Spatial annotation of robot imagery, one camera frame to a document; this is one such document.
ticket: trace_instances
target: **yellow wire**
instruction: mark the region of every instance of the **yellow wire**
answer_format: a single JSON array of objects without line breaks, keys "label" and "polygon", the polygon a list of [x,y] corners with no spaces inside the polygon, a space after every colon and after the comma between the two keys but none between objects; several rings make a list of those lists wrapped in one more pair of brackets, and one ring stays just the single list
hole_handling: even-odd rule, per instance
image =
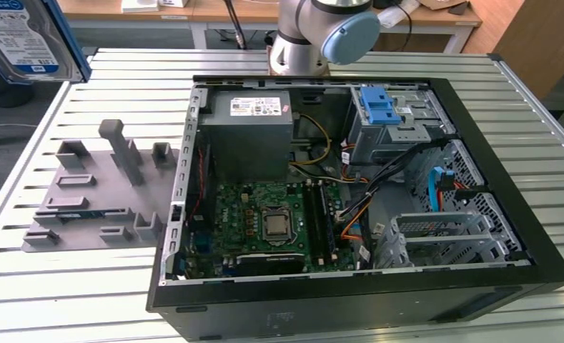
[{"label": "yellow wire", "polygon": [[321,155],[321,157],[318,157],[317,159],[313,159],[310,161],[301,161],[301,162],[290,162],[290,164],[293,166],[305,166],[306,164],[314,164],[318,163],[319,161],[322,161],[326,156],[329,155],[330,152],[330,138],[329,138],[329,134],[326,133],[326,130],[323,129],[322,125],[319,125],[319,123],[306,114],[301,114],[301,116],[303,116],[319,129],[319,131],[323,134],[323,137],[326,138],[326,149],[323,150],[323,154]]}]

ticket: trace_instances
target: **ram slot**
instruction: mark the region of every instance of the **ram slot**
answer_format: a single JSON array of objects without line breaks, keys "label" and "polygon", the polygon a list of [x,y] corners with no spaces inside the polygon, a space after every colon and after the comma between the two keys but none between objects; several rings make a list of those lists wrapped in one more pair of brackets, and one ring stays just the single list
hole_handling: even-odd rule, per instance
[{"label": "ram slot", "polygon": [[330,262],[329,228],[326,225],[326,207],[322,202],[322,188],[317,184],[306,184],[302,187],[302,201],[305,210],[305,222],[309,235],[309,248],[311,261],[317,265]]}]

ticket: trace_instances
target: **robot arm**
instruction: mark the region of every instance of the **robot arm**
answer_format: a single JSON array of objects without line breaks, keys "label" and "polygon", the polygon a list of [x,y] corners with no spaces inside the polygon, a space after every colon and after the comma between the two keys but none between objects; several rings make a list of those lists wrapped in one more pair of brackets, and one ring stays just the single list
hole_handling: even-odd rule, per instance
[{"label": "robot arm", "polygon": [[269,63],[279,75],[321,75],[326,60],[350,64],[373,47],[371,0],[283,0]]}]

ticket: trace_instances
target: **wooden table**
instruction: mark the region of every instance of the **wooden table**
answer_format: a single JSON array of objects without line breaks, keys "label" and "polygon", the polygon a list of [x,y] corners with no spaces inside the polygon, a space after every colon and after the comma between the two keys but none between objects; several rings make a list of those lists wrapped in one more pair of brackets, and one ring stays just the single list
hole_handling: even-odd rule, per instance
[{"label": "wooden table", "polygon": [[[208,29],[234,29],[222,0],[190,0],[187,7],[160,7],[158,12],[123,14],[120,0],[57,0],[70,25],[78,28],[99,29],[190,29],[195,49],[207,49]],[[271,0],[234,0],[235,12],[244,30],[277,30],[278,5]],[[464,15],[449,14],[446,10],[430,11],[423,6],[411,13],[414,34],[448,34],[452,36],[445,53],[462,50],[472,29],[481,19],[468,9]],[[401,21],[381,32],[405,34],[409,22]]]},{"label": "wooden table", "polygon": [[94,29],[190,29],[195,0],[187,7],[156,12],[122,13],[122,0],[57,0],[71,27]]},{"label": "wooden table", "polygon": [[[234,29],[228,12],[222,0],[192,0],[194,10],[190,19],[192,40],[196,49],[207,49],[206,30]],[[277,30],[278,5],[273,0],[234,0],[236,17],[246,30]],[[414,34],[448,34],[452,36],[445,47],[445,53],[461,52],[472,30],[481,24],[481,19],[470,9],[464,15],[448,13],[446,9],[430,11],[423,6],[411,13]],[[381,27],[381,32],[403,34],[409,31],[409,21],[403,20],[390,29]]]}]

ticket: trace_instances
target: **label sticker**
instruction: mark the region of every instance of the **label sticker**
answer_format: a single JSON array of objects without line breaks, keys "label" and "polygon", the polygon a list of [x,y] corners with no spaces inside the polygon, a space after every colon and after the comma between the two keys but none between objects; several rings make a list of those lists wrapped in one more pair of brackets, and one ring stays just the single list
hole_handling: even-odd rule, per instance
[{"label": "label sticker", "polygon": [[365,261],[370,260],[370,252],[369,250],[366,250],[363,245],[359,246],[358,253],[359,253],[359,256],[362,256],[362,258],[365,259]]},{"label": "label sticker", "polygon": [[160,16],[160,19],[186,20],[188,19],[188,17],[187,16]]},{"label": "label sticker", "polygon": [[279,98],[232,98],[231,116],[281,116]]},{"label": "label sticker", "polygon": [[385,229],[385,225],[381,223],[375,224],[375,227],[373,227],[373,234],[382,234]]},{"label": "label sticker", "polygon": [[25,73],[53,73],[59,63],[40,34],[28,27],[29,14],[17,0],[0,0],[0,51]]},{"label": "label sticker", "polygon": [[410,114],[411,113],[411,108],[410,107],[395,107],[395,113],[406,113],[406,114]]},{"label": "label sticker", "polygon": [[59,217],[59,218],[80,218],[80,214],[78,214],[78,213],[61,213],[61,214],[57,214],[56,217]]},{"label": "label sticker", "polygon": [[346,151],[343,151],[342,153],[341,153],[341,162],[343,163],[343,164],[349,164],[349,152],[346,152]]}]

